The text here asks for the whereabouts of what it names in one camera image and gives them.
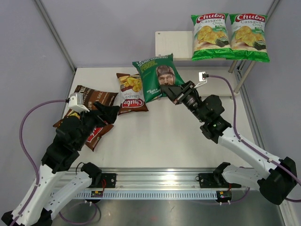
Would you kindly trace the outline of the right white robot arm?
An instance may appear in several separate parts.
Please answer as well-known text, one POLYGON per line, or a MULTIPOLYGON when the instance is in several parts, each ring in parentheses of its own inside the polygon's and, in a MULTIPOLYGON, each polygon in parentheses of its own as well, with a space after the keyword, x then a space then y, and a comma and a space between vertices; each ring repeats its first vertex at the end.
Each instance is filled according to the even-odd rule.
POLYGON ((207 139, 229 149, 251 166, 247 169, 223 162, 209 178, 198 177, 201 186, 204 182, 224 188, 231 184, 246 186, 258 190, 275 205, 280 205, 296 187, 294 160, 280 159, 241 136, 234 124, 222 118, 224 108, 217 95, 202 100, 191 81, 179 86, 162 85, 161 90, 175 105, 184 104, 203 123, 200 129, 207 139))

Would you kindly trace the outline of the dark green Real chips bag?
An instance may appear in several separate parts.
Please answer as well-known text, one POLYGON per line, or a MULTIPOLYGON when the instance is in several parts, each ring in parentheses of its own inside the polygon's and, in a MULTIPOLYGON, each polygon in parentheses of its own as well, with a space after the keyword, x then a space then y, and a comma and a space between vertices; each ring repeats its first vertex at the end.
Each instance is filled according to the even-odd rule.
POLYGON ((173 54, 136 61, 132 65, 141 77, 146 103, 166 96, 161 91, 161 85, 178 86, 184 84, 184 80, 174 65, 173 54))

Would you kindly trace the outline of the brown Chuba cassava chips bag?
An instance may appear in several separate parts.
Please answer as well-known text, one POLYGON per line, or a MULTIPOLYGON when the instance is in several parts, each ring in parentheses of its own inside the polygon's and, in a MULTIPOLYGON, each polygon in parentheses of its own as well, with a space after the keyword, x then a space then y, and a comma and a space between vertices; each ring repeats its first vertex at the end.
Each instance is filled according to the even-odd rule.
POLYGON ((120 84, 118 115, 130 112, 147 112, 142 80, 139 74, 116 73, 120 84))

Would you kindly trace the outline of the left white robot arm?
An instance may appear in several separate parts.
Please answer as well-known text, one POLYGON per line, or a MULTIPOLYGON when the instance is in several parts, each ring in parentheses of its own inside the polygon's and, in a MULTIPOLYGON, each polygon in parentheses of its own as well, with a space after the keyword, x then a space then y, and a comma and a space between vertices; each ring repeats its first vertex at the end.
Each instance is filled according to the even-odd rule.
POLYGON ((119 106, 105 106, 99 102, 93 105, 96 109, 78 111, 79 116, 70 115, 61 120, 41 165, 34 167, 36 179, 31 188, 14 210, 3 214, 1 220, 7 226, 49 226, 80 190, 100 185, 101 169, 88 162, 69 184, 54 196, 50 195, 56 183, 79 157, 94 129, 112 125, 117 119, 119 106))

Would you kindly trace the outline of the green Chuba cassava chips bag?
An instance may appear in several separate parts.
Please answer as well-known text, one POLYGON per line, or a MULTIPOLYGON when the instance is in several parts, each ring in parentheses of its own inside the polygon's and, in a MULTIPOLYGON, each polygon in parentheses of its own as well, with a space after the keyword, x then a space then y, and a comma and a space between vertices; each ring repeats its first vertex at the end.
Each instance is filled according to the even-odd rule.
POLYGON ((232 54, 230 60, 270 61, 265 39, 267 16, 254 13, 230 14, 232 54))

